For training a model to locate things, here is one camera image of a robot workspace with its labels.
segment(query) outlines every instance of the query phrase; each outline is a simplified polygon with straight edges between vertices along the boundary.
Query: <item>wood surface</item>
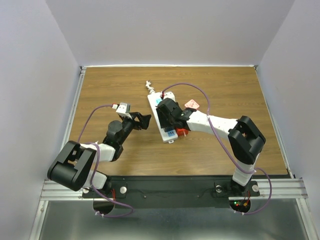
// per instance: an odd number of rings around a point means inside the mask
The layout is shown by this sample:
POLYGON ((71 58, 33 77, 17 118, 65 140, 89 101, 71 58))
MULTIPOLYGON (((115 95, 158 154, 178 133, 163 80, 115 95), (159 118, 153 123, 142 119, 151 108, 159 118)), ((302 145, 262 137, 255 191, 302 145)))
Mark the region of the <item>wood surface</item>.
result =
MULTIPOLYGON (((256 164, 269 174, 286 174, 286 167, 271 123, 266 103, 253 67, 92 67, 87 68, 70 140, 77 140, 91 111, 103 104, 130 103, 132 112, 152 114, 147 100, 146 81, 156 92, 179 82, 202 88, 209 96, 210 114, 238 119, 249 116, 266 138, 256 164)), ((190 86, 170 89, 181 107, 190 99, 206 112, 201 92, 190 86)), ((81 143, 100 143, 109 122, 118 120, 115 110, 97 110, 88 123, 81 143)), ((224 143, 231 151, 227 140, 224 143)), ((190 132, 172 144, 163 143, 152 116, 147 130, 134 130, 123 144, 123 153, 115 162, 101 162, 98 170, 107 175, 231 175, 235 166, 214 135, 190 132)))

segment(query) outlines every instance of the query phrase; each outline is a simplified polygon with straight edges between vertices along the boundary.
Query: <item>white wall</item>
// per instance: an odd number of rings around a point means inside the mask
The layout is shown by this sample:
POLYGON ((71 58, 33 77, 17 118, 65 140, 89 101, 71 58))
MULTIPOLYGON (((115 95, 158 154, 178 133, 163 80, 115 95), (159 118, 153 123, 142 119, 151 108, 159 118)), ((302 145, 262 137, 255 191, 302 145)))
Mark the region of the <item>white wall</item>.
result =
POLYGON ((291 170, 303 177, 320 234, 320 1, 296 0, 258 77, 291 170))
POLYGON ((258 64, 294 0, 46 0, 82 66, 258 64))
POLYGON ((44 0, 0 0, 0 239, 29 239, 78 64, 44 0))

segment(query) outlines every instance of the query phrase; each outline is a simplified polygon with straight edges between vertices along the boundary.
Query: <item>gray floor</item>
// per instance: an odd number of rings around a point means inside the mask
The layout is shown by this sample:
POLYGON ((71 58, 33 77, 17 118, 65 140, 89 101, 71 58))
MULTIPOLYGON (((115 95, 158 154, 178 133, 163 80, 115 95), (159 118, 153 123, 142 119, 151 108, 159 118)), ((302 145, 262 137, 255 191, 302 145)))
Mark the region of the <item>gray floor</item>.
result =
MULTIPOLYGON (((252 209, 265 201, 252 201, 252 209)), ((116 209, 123 213, 125 209, 116 209)), ((305 240, 295 199, 275 199, 242 216, 225 208, 137 209, 124 218, 95 216, 90 201, 49 203, 42 240, 305 240)))

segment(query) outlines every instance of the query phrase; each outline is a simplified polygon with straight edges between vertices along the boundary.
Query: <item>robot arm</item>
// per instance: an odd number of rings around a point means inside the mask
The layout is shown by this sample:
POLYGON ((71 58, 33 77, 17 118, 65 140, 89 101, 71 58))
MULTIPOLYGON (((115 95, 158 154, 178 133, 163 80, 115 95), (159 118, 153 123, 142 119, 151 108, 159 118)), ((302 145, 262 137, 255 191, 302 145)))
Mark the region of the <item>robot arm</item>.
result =
MULTIPOLYGON (((124 141, 132 130, 146 130, 151 118, 151 115, 130 112, 130 105, 127 103, 114 104, 112 108, 116 109, 122 122, 114 120, 109 123, 106 137, 98 145, 100 161, 116 161, 124 149, 122 146, 124 141)), ((97 160, 96 153, 97 147, 94 145, 68 141, 50 166, 47 177, 73 191, 90 187, 90 178, 93 174, 90 169, 97 160)), ((96 172, 93 184, 97 189, 101 189, 106 180, 107 176, 96 172)))
POLYGON ((229 140, 237 164, 248 172, 244 173, 236 167, 232 176, 232 184, 237 185, 241 192, 245 191, 253 175, 257 158, 266 143, 265 137, 249 117, 227 119, 207 116, 193 108, 187 107, 182 110, 179 104, 170 98, 162 100, 156 111, 161 128, 168 131, 177 128, 213 134, 210 118, 219 137, 229 140))

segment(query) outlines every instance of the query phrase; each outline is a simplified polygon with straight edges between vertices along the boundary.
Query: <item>white power strip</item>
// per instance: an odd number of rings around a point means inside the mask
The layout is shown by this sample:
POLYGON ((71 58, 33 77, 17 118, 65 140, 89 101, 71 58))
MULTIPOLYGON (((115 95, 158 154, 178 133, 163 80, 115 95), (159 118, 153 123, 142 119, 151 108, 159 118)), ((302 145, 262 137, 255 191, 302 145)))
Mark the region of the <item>white power strip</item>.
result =
MULTIPOLYGON (((175 129, 165 132, 165 130, 160 127, 160 122, 159 122, 159 118, 156 110, 157 105, 162 101, 162 99, 160 98, 161 94, 162 94, 161 92, 154 92, 149 94, 147 97, 148 97, 150 107, 152 109, 152 112, 153 112, 153 115, 154 115, 154 118, 163 142, 172 144, 174 140, 178 139, 177 132, 175 129)), ((175 95, 171 91, 168 91, 164 94, 164 99, 167 99, 167 98, 172 99, 173 101, 176 101, 175 95)))

